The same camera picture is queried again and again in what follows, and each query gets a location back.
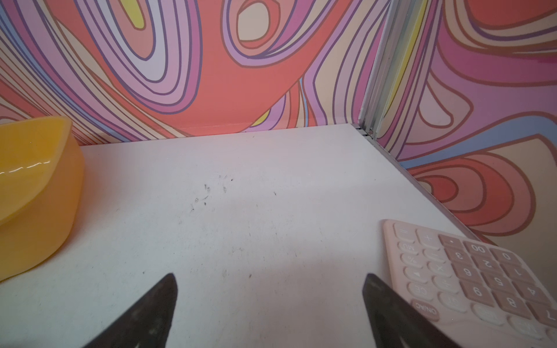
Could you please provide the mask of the yellow plastic storage box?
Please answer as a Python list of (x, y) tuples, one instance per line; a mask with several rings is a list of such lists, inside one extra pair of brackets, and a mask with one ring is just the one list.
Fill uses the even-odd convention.
[(51, 257), (72, 230), (85, 161), (67, 117), (1, 125), (1, 279)]

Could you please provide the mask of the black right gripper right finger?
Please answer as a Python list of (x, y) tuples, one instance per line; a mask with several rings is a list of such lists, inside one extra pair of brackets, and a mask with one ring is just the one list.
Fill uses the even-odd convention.
[(377, 347), (458, 346), (377, 275), (366, 275), (362, 294)]

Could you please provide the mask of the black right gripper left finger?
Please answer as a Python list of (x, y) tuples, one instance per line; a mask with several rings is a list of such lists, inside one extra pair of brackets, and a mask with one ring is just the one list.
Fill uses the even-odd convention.
[(169, 273), (115, 320), (87, 347), (165, 347), (178, 297)]

